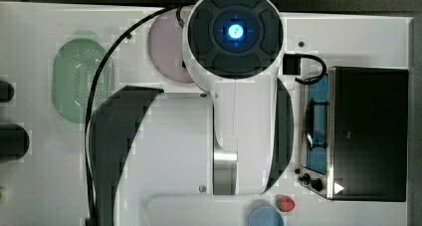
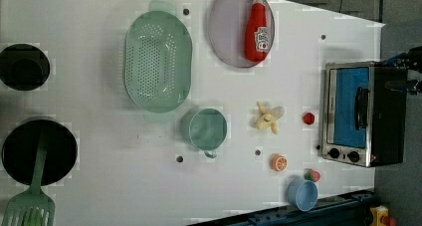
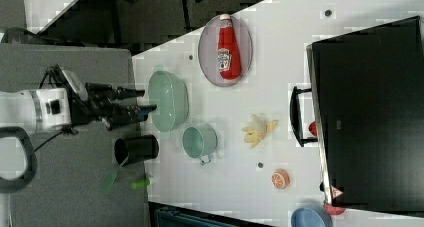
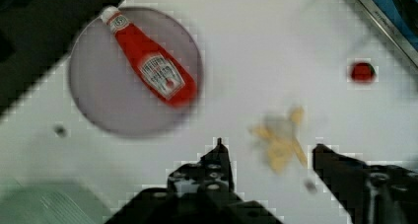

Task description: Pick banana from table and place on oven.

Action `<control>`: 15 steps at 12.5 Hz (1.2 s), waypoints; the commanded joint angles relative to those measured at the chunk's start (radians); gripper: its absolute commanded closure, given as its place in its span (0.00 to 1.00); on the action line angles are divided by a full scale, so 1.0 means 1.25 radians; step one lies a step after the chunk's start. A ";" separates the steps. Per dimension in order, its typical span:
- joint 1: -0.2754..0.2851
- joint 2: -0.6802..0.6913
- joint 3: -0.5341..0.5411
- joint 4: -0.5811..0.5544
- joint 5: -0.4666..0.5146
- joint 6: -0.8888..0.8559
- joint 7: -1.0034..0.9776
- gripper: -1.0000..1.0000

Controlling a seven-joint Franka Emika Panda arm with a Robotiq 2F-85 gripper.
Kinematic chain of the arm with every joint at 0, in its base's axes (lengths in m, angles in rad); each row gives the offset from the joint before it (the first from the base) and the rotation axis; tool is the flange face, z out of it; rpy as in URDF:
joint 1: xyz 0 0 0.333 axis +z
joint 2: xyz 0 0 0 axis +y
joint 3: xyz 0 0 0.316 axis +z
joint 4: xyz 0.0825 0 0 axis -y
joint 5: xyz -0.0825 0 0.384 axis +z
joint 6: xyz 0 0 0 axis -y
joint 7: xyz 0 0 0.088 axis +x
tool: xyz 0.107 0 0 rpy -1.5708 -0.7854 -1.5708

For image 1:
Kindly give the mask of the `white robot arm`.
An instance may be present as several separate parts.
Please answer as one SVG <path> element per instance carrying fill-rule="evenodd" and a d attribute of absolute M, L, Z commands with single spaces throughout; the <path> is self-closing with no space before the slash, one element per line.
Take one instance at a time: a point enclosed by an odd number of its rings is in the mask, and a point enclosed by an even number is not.
<path fill-rule="evenodd" d="M 122 179 L 147 111 L 162 91 L 126 86 L 86 117 L 92 181 L 88 226 L 115 226 L 116 199 L 128 194 L 123 226 L 144 224 L 146 202 L 160 195 L 261 194 L 283 168 L 280 141 L 291 141 L 292 102 L 279 78 L 283 19 L 269 0 L 199 0 L 183 27 L 182 58 L 212 102 L 212 143 L 198 154 L 163 153 L 150 169 Z"/>

